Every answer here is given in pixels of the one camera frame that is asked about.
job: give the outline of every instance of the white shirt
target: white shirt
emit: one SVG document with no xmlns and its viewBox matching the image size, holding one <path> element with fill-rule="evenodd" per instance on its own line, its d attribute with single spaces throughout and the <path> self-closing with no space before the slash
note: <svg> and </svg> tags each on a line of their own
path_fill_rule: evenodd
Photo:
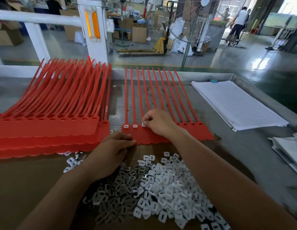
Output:
<svg viewBox="0 0 297 230">
<path fill-rule="evenodd" d="M 238 17 L 236 19 L 236 24 L 244 25 L 245 24 L 246 17 L 247 17 L 246 10 L 240 11 L 240 13 L 238 14 Z"/>
<path fill-rule="evenodd" d="M 148 3 L 146 5 L 146 12 L 149 11 L 150 5 L 154 5 L 151 9 L 151 11 L 156 11 L 156 0 L 148 0 Z"/>
</svg>

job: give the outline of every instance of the worktable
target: worktable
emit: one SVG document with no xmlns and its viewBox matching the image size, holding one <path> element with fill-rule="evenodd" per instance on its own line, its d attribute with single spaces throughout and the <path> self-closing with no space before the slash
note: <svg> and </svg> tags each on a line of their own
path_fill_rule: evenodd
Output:
<svg viewBox="0 0 297 230">
<path fill-rule="evenodd" d="M 110 129 L 113 130 L 120 130 L 124 124 L 124 72 L 124 69 L 112 70 L 112 85 L 116 86 L 111 87 L 108 114 Z M 268 137 L 290 137 L 292 133 L 297 131 L 297 115 L 234 74 L 184 72 L 178 72 L 178 74 L 197 116 L 208 126 L 211 133 L 215 134 L 214 141 L 206 141 L 204 144 L 255 181 L 279 204 L 287 204 L 297 211 L 296 197 L 292 196 L 289 189 L 290 186 L 297 185 L 297 174 L 273 151 L 272 143 L 267 139 Z M 138 105 L 138 83 L 136 79 L 137 76 L 135 75 L 135 102 Z M 191 81 L 209 81 L 210 79 L 234 81 L 251 96 L 289 121 L 291 127 L 263 127 L 234 132 L 191 86 Z M 131 124 L 133 117 L 132 102 L 130 102 L 130 81 L 128 84 L 128 110 L 130 112 L 128 122 Z M 154 108 L 151 89 L 147 88 L 147 92 L 150 108 Z M 156 100 L 156 102 L 157 106 L 160 107 L 159 101 Z M 143 111 L 146 110 L 146 106 L 143 104 Z M 140 123 L 139 108 L 136 109 L 136 116 L 137 123 Z M 156 162 L 158 162 L 163 157 L 164 151 L 174 153 L 176 149 L 171 143 L 133 147 L 128 153 L 127 164 L 133 166 L 138 159 L 143 158 L 144 154 L 156 155 Z M 20 224 L 62 175 L 67 166 L 66 160 L 68 158 L 69 156 L 52 154 L 0 160 L 0 229 L 14 229 Z M 71 229 L 116 229 L 115 227 L 111 228 L 112 225 L 95 226 L 94 217 L 96 215 L 93 212 L 84 212 L 74 219 Z M 173 220 L 167 220 L 166 224 L 162 224 L 156 216 L 146 221 L 143 218 L 134 220 L 130 216 L 119 228 L 141 228 L 144 230 L 152 227 L 178 229 Z M 184 229 L 199 229 L 199 221 L 190 221 Z"/>
</svg>

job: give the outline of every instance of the dark shorts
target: dark shorts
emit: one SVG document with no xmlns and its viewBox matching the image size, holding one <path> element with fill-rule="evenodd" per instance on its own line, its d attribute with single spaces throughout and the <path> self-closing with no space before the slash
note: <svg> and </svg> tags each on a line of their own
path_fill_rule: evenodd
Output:
<svg viewBox="0 0 297 230">
<path fill-rule="evenodd" d="M 230 35 L 235 34 L 235 36 L 239 36 L 242 30 L 243 30 L 243 25 L 235 24 L 235 26 L 233 26 L 229 34 Z"/>
</svg>

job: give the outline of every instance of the person's left hand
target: person's left hand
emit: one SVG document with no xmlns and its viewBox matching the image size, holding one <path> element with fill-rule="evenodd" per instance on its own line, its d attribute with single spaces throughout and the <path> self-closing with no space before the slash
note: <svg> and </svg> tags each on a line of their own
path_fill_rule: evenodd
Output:
<svg viewBox="0 0 297 230">
<path fill-rule="evenodd" d="M 77 168 L 81 169 L 91 182 L 112 174 L 123 161 L 127 148 L 134 146 L 131 135 L 122 132 L 109 134 Z"/>
</svg>

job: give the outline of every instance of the orange reflector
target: orange reflector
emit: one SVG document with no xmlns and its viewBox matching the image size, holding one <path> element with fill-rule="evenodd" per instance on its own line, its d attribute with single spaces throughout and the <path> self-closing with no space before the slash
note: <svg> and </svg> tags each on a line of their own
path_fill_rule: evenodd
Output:
<svg viewBox="0 0 297 230">
<path fill-rule="evenodd" d="M 85 11 L 85 19 L 86 19 L 86 21 L 87 21 L 89 37 L 91 38 L 90 22 L 89 22 L 89 17 L 88 17 L 87 11 Z"/>
<path fill-rule="evenodd" d="M 95 37 L 100 39 L 100 36 L 99 36 L 99 27 L 98 27 L 98 21 L 97 21 L 97 13 L 96 13 L 96 11 L 94 11 L 93 14 L 92 14 L 92 20 L 93 20 L 93 27 L 94 27 L 94 34 L 95 34 Z"/>
</svg>

